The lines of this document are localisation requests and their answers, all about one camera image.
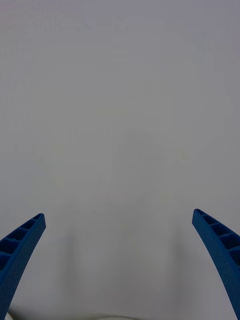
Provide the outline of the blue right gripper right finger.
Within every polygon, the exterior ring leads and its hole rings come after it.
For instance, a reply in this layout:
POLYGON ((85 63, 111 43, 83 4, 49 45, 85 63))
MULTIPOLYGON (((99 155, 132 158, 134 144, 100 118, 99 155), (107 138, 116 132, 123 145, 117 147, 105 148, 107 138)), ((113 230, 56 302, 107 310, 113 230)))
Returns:
POLYGON ((218 271, 237 319, 240 319, 240 236, 198 208, 193 211, 192 225, 218 271))

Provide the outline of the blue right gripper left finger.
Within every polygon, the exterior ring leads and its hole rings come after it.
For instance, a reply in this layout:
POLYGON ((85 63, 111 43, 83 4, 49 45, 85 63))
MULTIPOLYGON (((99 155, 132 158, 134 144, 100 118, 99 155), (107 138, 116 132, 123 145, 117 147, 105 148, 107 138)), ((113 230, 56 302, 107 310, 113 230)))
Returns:
POLYGON ((39 213, 0 241, 0 319, 5 319, 16 289, 44 230, 39 213))

